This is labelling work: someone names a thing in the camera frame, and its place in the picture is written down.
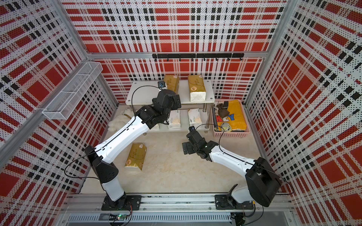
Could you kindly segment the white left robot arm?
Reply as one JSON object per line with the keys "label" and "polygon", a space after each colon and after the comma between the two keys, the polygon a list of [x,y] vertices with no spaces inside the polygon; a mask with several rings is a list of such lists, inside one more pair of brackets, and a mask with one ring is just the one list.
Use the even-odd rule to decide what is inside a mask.
{"label": "white left robot arm", "polygon": [[118,179],[119,170],[113,161],[139,136],[159,123],[166,124],[171,111],[181,106],[178,94],[169,89],[160,90],[157,97],[152,99],[152,104],[141,107],[114,135],[96,147],[85,148],[84,153],[106,192],[101,208],[103,211],[118,211],[140,201],[140,196],[127,198]]}

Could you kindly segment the gold tissue pack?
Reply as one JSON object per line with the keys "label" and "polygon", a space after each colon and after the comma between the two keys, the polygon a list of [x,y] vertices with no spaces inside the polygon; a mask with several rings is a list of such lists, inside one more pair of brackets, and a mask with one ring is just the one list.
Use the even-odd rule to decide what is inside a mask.
{"label": "gold tissue pack", "polygon": [[124,167],[127,170],[142,171],[146,153],[145,144],[133,143]]}
{"label": "gold tissue pack", "polygon": [[206,88],[201,75],[188,76],[190,102],[200,102],[206,100]]}
{"label": "gold tissue pack", "polygon": [[167,89],[178,94],[180,78],[178,75],[165,75],[163,81],[165,82]]}

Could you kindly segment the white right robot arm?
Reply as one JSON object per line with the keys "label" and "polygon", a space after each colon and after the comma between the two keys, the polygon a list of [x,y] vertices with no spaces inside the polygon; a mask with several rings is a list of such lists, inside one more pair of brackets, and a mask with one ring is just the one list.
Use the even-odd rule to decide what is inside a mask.
{"label": "white right robot arm", "polygon": [[256,202],[263,207],[271,205],[282,182],[266,159],[259,157],[254,160],[237,155],[215,141],[206,141],[194,127],[186,138],[188,141],[182,143],[185,155],[195,153],[201,159],[229,168],[246,181],[246,186],[235,184],[226,195],[215,196],[218,210],[241,210],[248,202]]}

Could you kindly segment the white tissue pack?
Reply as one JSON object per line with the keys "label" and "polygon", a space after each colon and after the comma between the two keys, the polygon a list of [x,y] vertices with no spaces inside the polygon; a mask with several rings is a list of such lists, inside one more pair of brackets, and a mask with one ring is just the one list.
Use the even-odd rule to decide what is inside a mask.
{"label": "white tissue pack", "polygon": [[197,127],[202,124],[200,110],[196,109],[188,109],[188,117],[189,117],[189,125]]}
{"label": "white tissue pack", "polygon": [[160,130],[160,127],[159,127],[159,123],[156,124],[152,129],[150,129],[151,131],[158,131]]}
{"label": "white tissue pack", "polygon": [[178,129],[181,127],[180,110],[172,110],[168,118],[168,129]]}

